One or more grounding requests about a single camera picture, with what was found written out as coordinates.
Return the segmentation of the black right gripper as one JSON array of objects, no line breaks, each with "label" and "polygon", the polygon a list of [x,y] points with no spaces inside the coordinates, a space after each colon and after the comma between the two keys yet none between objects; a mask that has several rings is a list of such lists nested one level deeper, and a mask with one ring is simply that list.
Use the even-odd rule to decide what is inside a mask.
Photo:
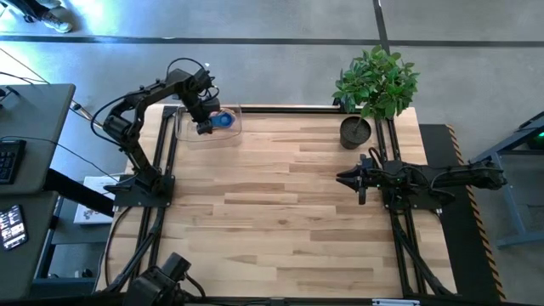
[{"label": "black right gripper", "polygon": [[392,173],[374,166],[372,158],[360,155],[360,163],[347,171],[337,174],[337,182],[358,192],[360,205],[366,204],[366,190],[372,188],[396,188],[400,186],[400,179]]}]

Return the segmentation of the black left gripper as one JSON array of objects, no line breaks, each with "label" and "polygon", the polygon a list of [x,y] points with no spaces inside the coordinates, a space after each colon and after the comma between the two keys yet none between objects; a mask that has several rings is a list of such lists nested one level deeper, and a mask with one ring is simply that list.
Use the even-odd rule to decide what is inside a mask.
[{"label": "black left gripper", "polygon": [[202,99],[199,94],[195,92],[189,92],[186,94],[186,110],[192,116],[193,121],[198,123],[196,125],[196,132],[199,135],[212,133],[213,123],[218,120],[218,113],[216,111],[209,112],[203,109],[202,101],[206,99]]}]

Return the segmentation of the blue measuring cup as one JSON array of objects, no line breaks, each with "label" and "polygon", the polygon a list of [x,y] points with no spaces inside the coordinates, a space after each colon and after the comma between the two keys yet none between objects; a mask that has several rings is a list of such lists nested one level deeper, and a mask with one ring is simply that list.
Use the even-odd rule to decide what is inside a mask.
[{"label": "blue measuring cup", "polygon": [[212,124],[213,128],[230,128],[235,122],[235,115],[226,110],[218,112],[217,121]]}]

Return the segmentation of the clear plastic basket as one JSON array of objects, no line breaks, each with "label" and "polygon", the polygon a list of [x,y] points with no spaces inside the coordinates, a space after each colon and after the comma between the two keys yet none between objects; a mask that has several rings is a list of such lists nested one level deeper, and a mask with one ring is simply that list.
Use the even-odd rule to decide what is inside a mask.
[{"label": "clear plastic basket", "polygon": [[182,107],[175,113],[174,127],[176,137],[180,141],[192,143],[213,142],[237,138],[242,133],[242,109],[241,105],[226,105],[220,111],[232,112],[236,119],[230,128],[212,128],[212,133],[199,135],[196,132],[196,122],[192,121],[190,114]]}]

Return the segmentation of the black plant pot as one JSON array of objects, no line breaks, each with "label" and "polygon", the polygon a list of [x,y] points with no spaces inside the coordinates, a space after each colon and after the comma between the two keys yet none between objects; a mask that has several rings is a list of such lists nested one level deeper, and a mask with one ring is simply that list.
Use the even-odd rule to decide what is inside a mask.
[{"label": "black plant pot", "polygon": [[357,116],[345,118],[339,128],[340,144],[344,149],[354,150],[371,137],[371,126]]}]

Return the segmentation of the black hazard-striped floor mat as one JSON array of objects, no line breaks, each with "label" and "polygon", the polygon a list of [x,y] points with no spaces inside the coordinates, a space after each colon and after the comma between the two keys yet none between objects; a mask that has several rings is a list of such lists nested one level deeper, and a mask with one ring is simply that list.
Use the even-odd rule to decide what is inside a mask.
[{"label": "black hazard-striped floor mat", "polygon": [[[440,124],[419,126],[431,167],[464,163],[452,127]],[[506,300],[485,226],[470,186],[447,190],[456,199],[445,206],[440,217],[457,292],[472,300]]]}]

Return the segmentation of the white label strip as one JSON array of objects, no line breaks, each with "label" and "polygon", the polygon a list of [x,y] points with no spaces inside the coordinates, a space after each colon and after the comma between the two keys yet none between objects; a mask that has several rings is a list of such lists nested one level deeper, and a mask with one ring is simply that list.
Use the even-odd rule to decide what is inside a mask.
[{"label": "white label strip", "polygon": [[372,306],[421,306],[418,300],[375,298],[371,300]]}]

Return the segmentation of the white printed booklet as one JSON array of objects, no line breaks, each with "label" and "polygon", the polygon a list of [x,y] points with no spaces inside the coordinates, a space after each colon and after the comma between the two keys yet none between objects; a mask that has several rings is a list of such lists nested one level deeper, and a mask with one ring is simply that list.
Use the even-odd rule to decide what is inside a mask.
[{"label": "white printed booklet", "polygon": [[[106,191],[105,186],[114,184],[118,179],[119,176],[115,176],[113,178],[107,176],[86,177],[83,181],[83,185],[91,190],[99,192],[103,196],[114,200],[115,196],[110,192]],[[73,219],[73,223],[78,225],[110,224],[111,222],[112,217],[104,215],[100,212],[95,212],[82,204],[77,205],[76,213]]]}]

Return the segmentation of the black diagonal desk beam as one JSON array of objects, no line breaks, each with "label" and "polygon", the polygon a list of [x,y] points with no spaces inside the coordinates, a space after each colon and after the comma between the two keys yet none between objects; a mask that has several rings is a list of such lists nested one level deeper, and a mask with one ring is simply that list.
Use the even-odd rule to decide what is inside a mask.
[{"label": "black diagonal desk beam", "polygon": [[55,191],[66,199],[82,204],[106,216],[112,217],[114,215],[114,201],[112,199],[56,170],[49,169],[47,171],[42,189],[44,191]]}]

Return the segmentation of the black bulky device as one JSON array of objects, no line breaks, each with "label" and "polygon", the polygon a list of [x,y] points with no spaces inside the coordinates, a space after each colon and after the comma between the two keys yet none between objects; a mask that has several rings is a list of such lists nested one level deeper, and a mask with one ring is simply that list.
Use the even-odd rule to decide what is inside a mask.
[{"label": "black bulky device", "polygon": [[[188,271],[191,263],[173,252],[161,266],[152,266],[134,280],[126,291],[122,306],[185,306],[204,302],[207,295],[203,287]],[[200,296],[187,292],[180,286],[188,281]]]}]

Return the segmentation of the person's foot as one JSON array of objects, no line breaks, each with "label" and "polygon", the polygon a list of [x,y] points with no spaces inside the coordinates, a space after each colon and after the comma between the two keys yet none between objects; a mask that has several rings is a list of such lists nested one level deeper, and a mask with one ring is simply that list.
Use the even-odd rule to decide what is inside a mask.
[{"label": "person's foot", "polygon": [[45,26],[57,32],[67,33],[72,30],[70,22],[63,21],[52,12],[53,9],[61,7],[60,0],[0,0],[0,2],[16,7],[27,20],[41,21]]}]

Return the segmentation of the black keyboard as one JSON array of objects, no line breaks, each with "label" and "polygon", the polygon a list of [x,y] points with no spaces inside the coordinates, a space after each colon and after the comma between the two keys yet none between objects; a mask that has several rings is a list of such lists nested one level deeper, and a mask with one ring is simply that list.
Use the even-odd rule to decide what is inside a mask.
[{"label": "black keyboard", "polygon": [[0,184],[14,183],[20,164],[24,158],[25,150],[25,140],[0,141]]}]

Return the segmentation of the low grey desk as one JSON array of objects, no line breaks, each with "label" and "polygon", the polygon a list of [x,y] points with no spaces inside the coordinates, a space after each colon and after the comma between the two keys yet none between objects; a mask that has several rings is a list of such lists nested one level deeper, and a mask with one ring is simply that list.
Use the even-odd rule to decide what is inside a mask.
[{"label": "low grey desk", "polygon": [[0,300],[28,294],[59,194],[54,191],[0,198],[0,215],[19,206],[27,241],[6,251],[0,238]]}]

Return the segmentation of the black aluminium table frame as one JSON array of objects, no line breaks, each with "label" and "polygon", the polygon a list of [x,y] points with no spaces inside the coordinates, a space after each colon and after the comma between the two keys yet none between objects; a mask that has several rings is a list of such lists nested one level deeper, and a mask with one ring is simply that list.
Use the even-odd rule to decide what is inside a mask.
[{"label": "black aluminium table frame", "polygon": [[249,105],[232,139],[179,141],[158,258],[177,252],[212,297],[398,298],[393,231],[378,190],[364,205],[337,173],[361,154],[330,106]]}]

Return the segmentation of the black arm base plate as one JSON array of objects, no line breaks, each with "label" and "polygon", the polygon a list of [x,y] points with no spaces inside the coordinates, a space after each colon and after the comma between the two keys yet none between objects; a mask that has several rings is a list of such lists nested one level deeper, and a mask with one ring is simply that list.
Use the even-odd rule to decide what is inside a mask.
[{"label": "black arm base plate", "polygon": [[385,206],[390,209],[437,210],[442,208],[439,200],[430,195],[428,185],[424,181],[396,178],[393,184],[382,186],[380,191],[385,196]]},{"label": "black arm base plate", "polygon": [[115,193],[114,205],[117,207],[167,207],[173,197],[173,189],[160,191],[158,194],[150,194],[145,191],[132,188]]}]

